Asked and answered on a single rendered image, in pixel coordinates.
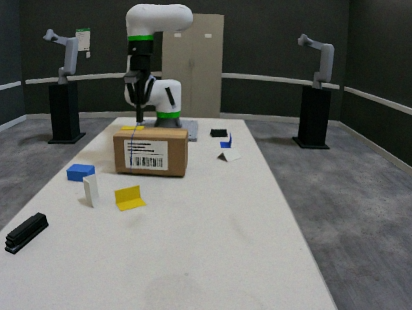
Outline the blue rectangular block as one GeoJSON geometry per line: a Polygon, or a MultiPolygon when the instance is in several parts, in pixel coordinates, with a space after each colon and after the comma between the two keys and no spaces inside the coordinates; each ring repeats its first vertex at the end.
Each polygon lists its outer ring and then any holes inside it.
{"type": "Polygon", "coordinates": [[[68,181],[83,182],[83,177],[95,174],[94,165],[73,164],[67,170],[68,181]]]}

